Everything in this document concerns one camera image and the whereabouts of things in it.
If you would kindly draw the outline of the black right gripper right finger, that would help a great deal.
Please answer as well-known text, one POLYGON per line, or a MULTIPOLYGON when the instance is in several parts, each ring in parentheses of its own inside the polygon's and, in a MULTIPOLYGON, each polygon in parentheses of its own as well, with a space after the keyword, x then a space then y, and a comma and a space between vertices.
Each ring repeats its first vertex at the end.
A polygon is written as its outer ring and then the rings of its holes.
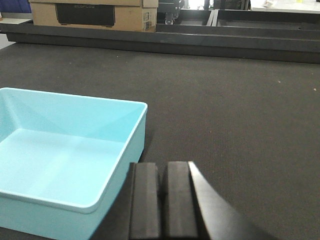
POLYGON ((170 161, 163 176, 166 240, 273 240, 237 212, 192 161, 170 161))

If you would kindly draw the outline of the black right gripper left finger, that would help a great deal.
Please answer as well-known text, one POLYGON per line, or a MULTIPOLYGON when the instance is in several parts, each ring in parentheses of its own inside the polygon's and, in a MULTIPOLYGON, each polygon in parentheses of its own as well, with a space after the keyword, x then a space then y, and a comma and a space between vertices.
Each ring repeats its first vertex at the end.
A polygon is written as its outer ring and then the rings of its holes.
POLYGON ((129 238, 131 240, 158 240, 160 237, 158 168, 153 162, 138 163, 134 169, 129 238))

